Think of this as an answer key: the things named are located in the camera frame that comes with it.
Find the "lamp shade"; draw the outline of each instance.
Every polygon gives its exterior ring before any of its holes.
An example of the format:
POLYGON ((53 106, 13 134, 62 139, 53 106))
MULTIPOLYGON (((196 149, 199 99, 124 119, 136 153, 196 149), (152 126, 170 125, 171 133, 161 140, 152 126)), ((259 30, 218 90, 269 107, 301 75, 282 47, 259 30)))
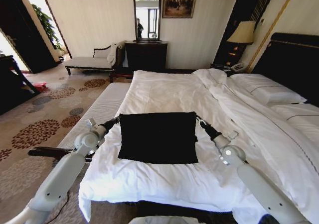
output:
POLYGON ((252 44, 254 42, 255 21, 241 21, 227 40, 233 43, 252 44))

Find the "white pillow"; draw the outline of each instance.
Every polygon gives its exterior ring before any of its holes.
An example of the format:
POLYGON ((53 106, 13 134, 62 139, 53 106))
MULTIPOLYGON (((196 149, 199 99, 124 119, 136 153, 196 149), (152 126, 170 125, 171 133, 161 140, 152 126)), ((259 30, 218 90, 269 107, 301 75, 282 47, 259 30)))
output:
POLYGON ((110 53, 109 53, 109 55, 107 57, 107 60, 108 60, 109 63, 113 64, 113 62, 115 60, 115 56, 116 56, 116 45, 112 44, 109 49, 110 49, 110 53))
POLYGON ((279 83, 259 74, 236 74, 231 78, 261 103, 303 103, 305 98, 279 83))
POLYGON ((311 104, 272 106, 294 128, 319 147, 319 108, 311 104))
POLYGON ((110 49, 98 50, 94 49, 94 58, 107 58, 110 53, 110 49))

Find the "cream wallpaper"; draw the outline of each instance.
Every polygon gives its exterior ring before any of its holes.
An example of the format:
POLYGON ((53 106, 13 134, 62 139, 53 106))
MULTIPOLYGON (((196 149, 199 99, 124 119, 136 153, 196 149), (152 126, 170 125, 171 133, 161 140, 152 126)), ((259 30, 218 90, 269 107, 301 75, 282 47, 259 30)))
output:
MULTIPOLYGON (((192 19, 162 18, 169 68, 208 68, 236 0, 196 0, 192 19)), ((134 40, 133 0, 48 0, 73 57, 134 40)))
MULTIPOLYGON (((285 1, 286 0, 270 1, 262 17, 265 19, 265 22, 262 25, 258 25, 255 30, 255 42, 246 48, 241 58, 241 62, 244 62, 245 65, 248 65, 252 60, 255 52, 285 1)), ((286 32, 319 35, 318 8, 319 0, 290 0, 271 34, 275 32, 286 32)), ((268 37, 260 52, 253 60, 252 68, 257 64, 258 60, 264 53, 270 41, 270 37, 271 35, 268 37)))

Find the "mirror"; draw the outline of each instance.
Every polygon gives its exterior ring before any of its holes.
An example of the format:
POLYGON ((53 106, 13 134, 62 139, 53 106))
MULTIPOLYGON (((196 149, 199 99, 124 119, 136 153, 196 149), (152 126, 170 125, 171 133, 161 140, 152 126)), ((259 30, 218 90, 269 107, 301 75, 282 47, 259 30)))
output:
POLYGON ((133 1, 136 40, 159 40, 161 0, 133 1))

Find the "headboard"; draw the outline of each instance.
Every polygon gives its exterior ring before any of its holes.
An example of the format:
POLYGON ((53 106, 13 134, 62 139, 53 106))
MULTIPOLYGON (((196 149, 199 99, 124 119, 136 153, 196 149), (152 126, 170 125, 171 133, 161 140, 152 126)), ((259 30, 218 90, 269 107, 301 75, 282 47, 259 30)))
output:
POLYGON ((274 33, 252 73, 286 86, 319 107, 319 36, 274 33))

